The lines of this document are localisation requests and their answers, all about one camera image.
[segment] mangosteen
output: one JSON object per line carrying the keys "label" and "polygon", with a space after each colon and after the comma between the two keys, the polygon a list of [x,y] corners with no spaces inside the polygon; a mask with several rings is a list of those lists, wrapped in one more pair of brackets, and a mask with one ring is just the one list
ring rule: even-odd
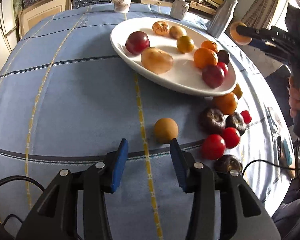
{"label": "mangosteen", "polygon": [[243,117],[239,113],[230,114],[226,119],[226,128],[236,128],[240,135],[243,135],[246,131],[247,125],[243,120]]}
{"label": "mangosteen", "polygon": [[228,173],[231,170],[236,170],[241,174],[242,163],[233,155],[223,155],[216,160],[213,168],[217,172]]}
{"label": "mangosteen", "polygon": [[229,65],[230,62],[230,54],[228,51],[222,49],[218,52],[218,61],[223,62],[226,65]]}
{"label": "mangosteen", "polygon": [[219,109],[206,108],[199,114],[199,124],[206,133],[221,135],[226,128],[226,118]]}

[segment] cable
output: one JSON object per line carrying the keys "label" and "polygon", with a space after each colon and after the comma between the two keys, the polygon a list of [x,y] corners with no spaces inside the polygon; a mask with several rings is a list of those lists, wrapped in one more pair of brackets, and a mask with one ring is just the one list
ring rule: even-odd
{"label": "cable", "polygon": [[10,218],[12,218],[12,217],[18,219],[18,220],[21,222],[21,224],[23,223],[23,221],[22,221],[22,219],[21,219],[20,217],[18,217],[18,216],[15,215],[15,214],[10,214],[10,215],[8,215],[8,216],[6,217],[6,219],[5,219],[4,222],[2,223],[2,226],[5,226],[5,224],[8,222],[8,220],[9,220]]}
{"label": "cable", "polygon": [[3,184],[8,183],[10,181],[14,181],[14,180],[25,180],[25,181],[28,181],[28,182],[36,185],[42,191],[45,190],[44,187],[39,182],[37,182],[36,180],[31,179],[27,176],[22,176],[22,175],[10,176],[10,177],[6,177],[4,179],[0,179],[0,186],[2,186]]}
{"label": "cable", "polygon": [[252,162],[249,162],[247,164],[247,166],[245,166],[245,168],[243,169],[243,172],[242,172],[242,176],[244,175],[244,173],[246,172],[246,169],[250,166],[250,164],[253,164],[255,162],[264,162],[264,163],[268,163],[274,167],[277,167],[277,168],[281,168],[281,169],[284,169],[284,170],[291,170],[291,171],[300,171],[300,169],[296,169],[296,168],[289,168],[289,167],[285,167],[285,166],[280,166],[280,165],[277,165],[277,164],[274,164],[272,162],[269,162],[269,161],[266,161],[266,160],[254,160]]}

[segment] oval plate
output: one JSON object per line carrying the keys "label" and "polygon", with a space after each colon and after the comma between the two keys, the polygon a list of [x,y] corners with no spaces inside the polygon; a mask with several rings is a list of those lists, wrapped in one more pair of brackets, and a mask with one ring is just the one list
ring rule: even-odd
{"label": "oval plate", "polygon": [[[164,21],[169,26],[178,25],[185,28],[187,35],[194,41],[194,50],[182,54],[177,50],[177,41],[170,37],[160,36],[152,31],[152,25],[157,21]],[[142,66],[141,55],[135,56],[125,47],[128,36],[136,31],[145,32],[150,41],[150,47],[156,47],[169,53],[173,57],[173,67],[163,74],[155,74]],[[212,89],[201,78],[200,69],[194,66],[193,54],[200,48],[203,41],[208,40],[202,34],[182,24],[158,18],[134,18],[119,23],[111,32],[110,40],[117,54],[136,72],[145,78],[171,90],[196,96],[221,96],[230,93],[236,85],[234,68],[229,63],[228,74],[223,84]]]}

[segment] white paper cup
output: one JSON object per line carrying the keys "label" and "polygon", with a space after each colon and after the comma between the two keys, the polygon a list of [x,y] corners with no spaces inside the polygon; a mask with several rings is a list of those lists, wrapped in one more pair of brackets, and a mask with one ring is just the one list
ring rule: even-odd
{"label": "white paper cup", "polygon": [[131,4],[131,0],[113,0],[114,12],[127,13]]}

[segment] silver bolt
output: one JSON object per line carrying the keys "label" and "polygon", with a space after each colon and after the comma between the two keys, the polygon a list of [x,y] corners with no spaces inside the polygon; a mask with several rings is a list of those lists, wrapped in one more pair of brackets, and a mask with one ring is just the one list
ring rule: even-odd
{"label": "silver bolt", "polygon": [[200,162],[194,163],[193,166],[194,166],[196,169],[202,169],[202,168],[203,168],[203,164],[200,163]]}
{"label": "silver bolt", "polygon": [[105,163],[103,163],[103,162],[98,162],[98,163],[96,163],[96,168],[97,169],[102,169],[102,168],[104,168],[106,165],[105,165]]}
{"label": "silver bolt", "polygon": [[239,172],[237,170],[231,170],[229,171],[229,173],[232,177],[237,177],[239,175]]}
{"label": "silver bolt", "polygon": [[64,176],[67,176],[69,174],[69,171],[68,170],[61,170],[59,172],[60,176],[64,177]]}

